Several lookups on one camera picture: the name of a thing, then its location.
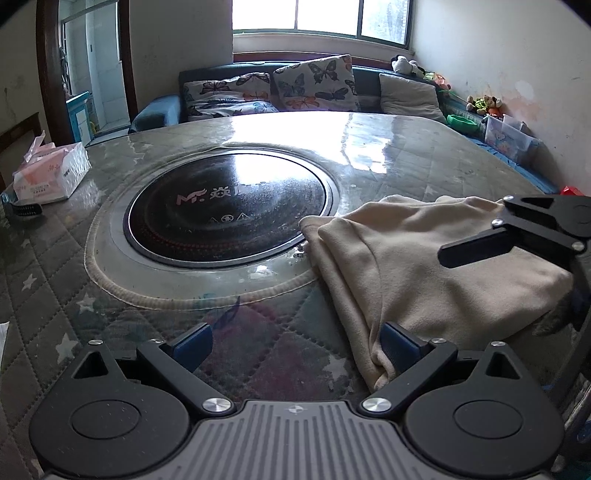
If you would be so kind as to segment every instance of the sofa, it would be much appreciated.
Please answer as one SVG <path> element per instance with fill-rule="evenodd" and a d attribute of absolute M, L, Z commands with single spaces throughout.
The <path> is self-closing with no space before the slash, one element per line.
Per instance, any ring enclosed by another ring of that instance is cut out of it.
<path fill-rule="evenodd" d="M 273 79 L 275 70 L 280 67 L 292 65 L 296 62 L 287 61 L 255 61 L 244 63 L 233 63 L 229 65 L 222 65 L 219 67 L 209 67 L 204 69 L 186 70 L 181 72 L 178 76 L 178 91 L 177 95 L 166 95 L 154 99 L 148 106 L 146 106 L 132 121 L 129 133 L 142 132 L 154 128 L 169 127 L 171 125 L 178 125 L 184 123 L 188 119 L 188 114 L 181 95 L 183 86 L 187 82 L 196 80 L 224 80 L 232 77 L 245 75 L 253 72 L 268 73 Z M 359 100 L 361 112 L 364 113 L 383 113 L 381 109 L 381 84 L 379 75 L 381 73 L 388 73 L 398 77 L 406 78 L 416 82 L 423 82 L 433 85 L 437 93 L 437 100 L 439 107 L 444 116 L 453 114 L 461 115 L 470 118 L 476 122 L 480 122 L 483 117 L 473 112 L 466 111 L 466 102 L 454 94 L 443 90 L 439 85 L 429 80 L 420 79 L 415 76 L 406 76 L 392 72 L 391 70 L 375 69 L 371 67 L 353 66 L 353 74 L 355 75 L 355 84 Z M 279 109 L 281 108 L 278 99 L 277 87 L 274 81 L 271 81 L 271 99 L 273 104 Z M 503 154 L 495 151 L 492 147 L 486 145 L 484 140 L 485 125 L 481 124 L 480 130 L 474 135 L 476 138 L 470 138 L 476 145 L 489 151 L 498 159 L 512 167 L 522 176 L 528 179 L 532 184 L 538 187 L 543 193 L 558 193 L 559 189 L 548 179 L 535 172 L 530 168 L 525 168 L 508 159 Z"/>
<path fill-rule="evenodd" d="M 196 80 L 223 80 L 253 72 L 268 73 L 272 77 L 273 72 L 278 68 L 289 66 L 294 63 L 295 62 L 256 61 L 252 63 L 233 63 L 219 67 L 186 70 L 185 72 L 181 72 L 178 76 L 179 94 L 167 95 L 154 99 L 138 114 L 137 117 L 135 117 L 131 123 L 129 133 L 142 132 L 160 127 L 169 127 L 170 125 L 186 122 L 188 115 L 180 92 L 183 91 L 183 85 L 187 82 L 193 82 Z M 440 104 L 445 100 L 444 91 L 441 90 L 437 84 L 428 80 L 395 74 L 394 72 L 387 70 L 353 66 L 353 74 L 355 75 L 355 84 L 362 112 L 382 113 L 380 108 L 380 73 L 389 73 L 417 82 L 429 83 L 436 88 Z M 271 97 L 277 98 L 277 95 L 278 92 L 275 82 L 271 82 Z"/>

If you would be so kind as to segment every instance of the beige cloth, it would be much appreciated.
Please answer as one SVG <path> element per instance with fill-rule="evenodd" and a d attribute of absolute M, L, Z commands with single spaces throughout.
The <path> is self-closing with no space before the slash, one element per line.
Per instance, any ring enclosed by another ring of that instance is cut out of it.
<path fill-rule="evenodd" d="M 301 220 L 370 389 L 396 375 L 379 344 L 383 322 L 483 349 L 530 325 L 572 288 L 569 272 L 519 248 L 459 268 L 439 264 L 440 246 L 490 228 L 501 209 L 478 197 L 426 203 L 395 195 L 344 217 Z"/>

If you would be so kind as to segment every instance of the stuffed toy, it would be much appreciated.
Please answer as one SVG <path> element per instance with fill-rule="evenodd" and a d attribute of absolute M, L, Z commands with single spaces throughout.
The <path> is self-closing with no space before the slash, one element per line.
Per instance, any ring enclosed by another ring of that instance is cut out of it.
<path fill-rule="evenodd" d="M 486 115 L 488 113 L 488 115 L 490 116 L 494 116 L 495 118 L 503 120 L 503 116 L 500 110 L 501 106 L 503 105 L 503 102 L 500 98 L 485 95 L 482 98 L 475 99 L 472 95 L 470 95 L 466 99 L 466 102 L 466 110 L 468 110 L 469 112 L 476 111 L 478 115 Z"/>
<path fill-rule="evenodd" d="M 451 90 L 452 86 L 447 82 L 446 78 L 437 72 L 427 72 L 425 75 L 427 80 L 431 80 L 439 85 L 442 90 Z"/>
<path fill-rule="evenodd" d="M 396 55 L 392 59 L 392 70 L 402 75 L 425 78 L 426 71 L 420 67 L 416 60 L 408 61 L 403 55 Z"/>

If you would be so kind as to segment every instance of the doorway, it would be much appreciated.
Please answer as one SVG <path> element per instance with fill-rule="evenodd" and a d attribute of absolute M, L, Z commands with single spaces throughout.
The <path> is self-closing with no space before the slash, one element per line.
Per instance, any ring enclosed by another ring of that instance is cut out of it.
<path fill-rule="evenodd" d="M 127 134 L 129 112 L 117 0 L 60 0 L 64 94 L 75 141 L 92 145 Z"/>

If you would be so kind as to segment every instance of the pink tissue package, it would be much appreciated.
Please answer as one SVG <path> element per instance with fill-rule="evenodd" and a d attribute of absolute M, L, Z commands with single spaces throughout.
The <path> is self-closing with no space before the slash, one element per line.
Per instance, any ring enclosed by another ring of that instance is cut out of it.
<path fill-rule="evenodd" d="M 88 153 L 81 142 L 56 148 L 53 143 L 41 145 L 44 137 L 45 132 L 35 138 L 13 174 L 18 205 L 69 198 L 90 170 Z"/>

